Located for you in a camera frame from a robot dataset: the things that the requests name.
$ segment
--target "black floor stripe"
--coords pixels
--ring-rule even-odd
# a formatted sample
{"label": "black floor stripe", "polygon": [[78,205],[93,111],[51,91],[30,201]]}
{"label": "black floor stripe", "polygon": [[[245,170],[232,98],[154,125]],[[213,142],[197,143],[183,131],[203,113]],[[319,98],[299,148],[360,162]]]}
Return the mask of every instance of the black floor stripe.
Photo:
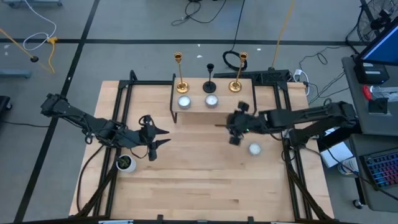
{"label": "black floor stripe", "polygon": [[[77,66],[77,63],[78,63],[80,55],[81,55],[81,51],[85,44],[85,40],[87,39],[88,31],[90,30],[91,24],[93,23],[93,19],[94,19],[95,12],[97,10],[99,2],[100,2],[100,0],[95,0],[93,3],[93,6],[90,11],[90,15],[88,16],[88,19],[86,22],[86,26],[81,35],[75,56],[72,60],[72,64],[70,65],[67,79],[65,80],[65,83],[64,83],[62,91],[61,91],[61,94],[65,95],[65,96],[68,93],[70,82],[72,81],[73,74],[75,73],[76,66]],[[36,160],[32,174],[30,175],[30,179],[29,179],[29,182],[25,189],[24,196],[22,197],[21,203],[19,204],[18,211],[15,215],[14,222],[22,222],[25,217],[27,207],[29,206],[30,198],[32,197],[33,191],[35,189],[37,179],[39,178],[39,175],[40,175],[40,171],[42,170],[43,163],[44,163],[45,157],[47,155],[47,151],[49,150],[51,139],[54,134],[57,122],[58,122],[57,118],[51,119],[50,127],[48,128],[47,133],[45,134],[42,147],[40,148],[39,156]]]}
{"label": "black floor stripe", "polygon": [[[15,39],[22,43],[24,39]],[[30,39],[29,43],[39,44],[43,39]],[[124,40],[124,39],[85,39],[85,44],[233,44],[234,40]],[[11,43],[9,39],[0,39],[0,43]],[[79,44],[80,39],[59,39],[57,44]],[[276,40],[236,40],[236,44],[242,45],[276,45]],[[360,41],[350,42],[353,46],[364,45]],[[302,46],[342,46],[344,41],[326,40],[281,40],[280,45]]]}

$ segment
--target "white cable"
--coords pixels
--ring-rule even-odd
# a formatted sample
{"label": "white cable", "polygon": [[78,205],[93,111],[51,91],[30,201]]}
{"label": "white cable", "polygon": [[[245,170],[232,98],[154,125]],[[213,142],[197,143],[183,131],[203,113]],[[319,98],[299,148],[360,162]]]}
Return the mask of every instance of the white cable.
{"label": "white cable", "polygon": [[[294,82],[298,82],[298,80],[296,80],[296,75],[298,75],[298,78],[300,78],[301,74],[304,74],[305,79],[307,79],[307,83],[310,83],[310,79],[308,78],[308,75],[301,69],[296,69],[296,71],[294,72],[294,75],[293,75]],[[305,93],[305,95],[308,96],[309,94],[310,94],[310,87],[307,86],[307,92]]]}
{"label": "white cable", "polygon": [[[22,46],[24,47],[25,50],[29,50],[29,51],[30,51],[30,50],[36,50],[36,49],[38,49],[39,47],[41,47],[49,38],[51,38],[51,37],[54,35],[55,31],[57,30],[57,25],[56,25],[54,22],[52,22],[51,20],[49,20],[49,19],[45,18],[44,16],[40,15],[39,13],[37,13],[35,10],[33,10],[32,6],[30,6],[30,4],[27,2],[27,0],[24,0],[24,1],[25,1],[25,3],[29,6],[29,9],[32,10],[32,12],[34,12],[34,13],[35,13],[36,15],[38,15],[40,18],[42,18],[42,19],[44,19],[44,20],[46,20],[46,21],[48,21],[48,22],[51,22],[51,23],[54,25],[54,31],[51,33],[51,35],[48,35],[48,34],[45,33],[45,32],[38,32],[38,33],[36,33],[36,34],[33,34],[33,35],[29,36],[28,38],[26,38],[26,39],[24,40],[24,43],[22,44]],[[25,46],[26,42],[27,42],[30,38],[32,38],[32,37],[34,37],[34,36],[36,36],[36,35],[40,35],[40,34],[44,34],[44,35],[46,36],[46,39],[43,40],[43,42],[42,42],[41,44],[39,44],[38,46],[36,46],[36,47],[34,47],[34,48],[32,48],[32,49],[28,49],[28,48]]]}

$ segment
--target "raised wooden platform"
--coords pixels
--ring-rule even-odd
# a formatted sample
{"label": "raised wooden platform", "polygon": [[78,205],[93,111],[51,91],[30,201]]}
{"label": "raised wooden platform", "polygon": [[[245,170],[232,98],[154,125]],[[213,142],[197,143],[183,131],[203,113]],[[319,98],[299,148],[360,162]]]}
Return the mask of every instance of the raised wooden platform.
{"label": "raised wooden platform", "polygon": [[[245,101],[249,103],[249,113],[254,112],[254,101],[253,101],[253,88],[250,79],[240,79],[242,83],[242,90],[237,93],[233,93],[229,90],[228,84],[235,79],[229,78],[213,78],[213,81],[217,85],[217,89],[214,93],[206,93],[203,91],[203,84],[208,81],[208,78],[184,78],[185,82],[189,83],[190,89],[187,93],[181,94],[174,89],[173,94],[173,112],[178,113],[223,113],[229,114],[237,109],[239,101]],[[174,88],[180,82],[179,78],[175,78]],[[209,94],[214,94],[218,97],[218,106],[210,109],[205,104],[205,98]],[[191,99],[191,107],[187,110],[183,110],[178,106],[178,98],[182,95],[189,96]]]}

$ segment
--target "yellow cable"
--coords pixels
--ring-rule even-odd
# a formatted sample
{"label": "yellow cable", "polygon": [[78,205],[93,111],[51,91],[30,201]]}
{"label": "yellow cable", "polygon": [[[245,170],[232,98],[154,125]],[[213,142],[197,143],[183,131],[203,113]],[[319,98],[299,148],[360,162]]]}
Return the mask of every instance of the yellow cable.
{"label": "yellow cable", "polygon": [[9,40],[11,40],[15,45],[17,45],[25,54],[29,55],[30,58],[33,58],[33,55],[31,55],[28,51],[26,51],[23,47],[21,47],[12,37],[10,37],[3,29],[0,29],[0,32],[2,32]]}
{"label": "yellow cable", "polygon": [[290,18],[290,15],[292,14],[293,7],[294,7],[294,0],[292,0],[292,4],[290,5],[289,12],[287,13],[286,18],[285,18],[284,26],[282,27],[282,30],[280,31],[279,38],[278,38],[278,42],[276,43],[276,49],[275,49],[274,59],[273,59],[273,61],[272,61],[272,65],[271,65],[272,68],[274,68],[274,64],[275,64],[275,61],[276,61],[276,57],[278,56],[279,42],[280,42],[280,40],[281,40],[281,38],[282,38],[282,36],[283,36],[283,34],[284,34],[284,32],[285,32],[286,24],[287,24],[287,21],[288,21],[289,18]]}
{"label": "yellow cable", "polygon": [[50,57],[49,57],[49,66],[50,66],[50,68],[51,68],[51,70],[52,70],[52,73],[55,73],[55,70],[54,70],[53,66],[51,65],[51,58],[52,58],[52,55],[54,54],[54,51],[55,51],[55,41],[57,41],[57,40],[58,40],[57,37],[51,37],[51,38],[47,39],[47,42],[48,42],[48,43],[51,43],[51,45],[52,45],[52,51],[51,51],[51,54],[50,54]]}
{"label": "yellow cable", "polygon": [[[6,31],[4,31],[3,29],[0,29],[0,32],[2,32],[9,40],[11,40],[15,45],[17,45],[23,52],[25,52],[25,54],[27,54],[30,58],[34,58],[33,55],[31,55],[28,51],[26,51],[20,44],[18,44],[10,35],[8,35],[6,33]],[[48,72],[52,72],[54,73],[54,69],[52,68],[51,64],[51,68],[52,70],[50,70],[49,68],[47,68],[45,65],[43,65],[41,62],[37,62],[44,70],[48,71]]]}

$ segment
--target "wooden table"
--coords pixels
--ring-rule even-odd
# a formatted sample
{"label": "wooden table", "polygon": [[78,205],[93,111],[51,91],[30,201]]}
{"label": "wooden table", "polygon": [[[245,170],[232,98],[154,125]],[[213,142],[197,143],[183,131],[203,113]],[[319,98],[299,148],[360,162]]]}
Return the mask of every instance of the wooden table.
{"label": "wooden table", "polygon": [[[96,117],[111,119],[117,87],[118,82],[103,82]],[[156,139],[172,140],[158,148],[156,161],[137,159],[135,172],[119,172],[111,218],[155,220],[158,214],[163,214],[165,220],[245,221],[248,216],[253,216],[255,221],[294,221],[285,163],[280,158],[282,143],[269,135],[246,134],[239,147],[232,146],[228,144],[227,129],[211,124],[184,123],[184,119],[180,119],[183,113],[174,124],[169,110],[170,88],[164,85],[133,86],[127,119],[129,128],[139,129],[138,119],[151,114],[157,127],[170,131]],[[255,88],[257,110],[274,109],[272,87]],[[302,83],[289,83],[289,96],[293,110],[308,107]],[[248,153],[252,142],[263,148],[257,157]],[[94,142],[86,147],[82,165],[99,146]],[[307,147],[318,149],[312,140]],[[146,147],[133,150],[144,155]],[[122,154],[130,152],[123,149]],[[301,155],[308,191],[333,217],[320,157],[304,150]],[[81,182],[81,206],[98,186],[103,156],[104,150],[86,168]],[[100,214],[104,213],[107,194],[108,190],[105,190]],[[70,214],[76,212],[75,194]]]}

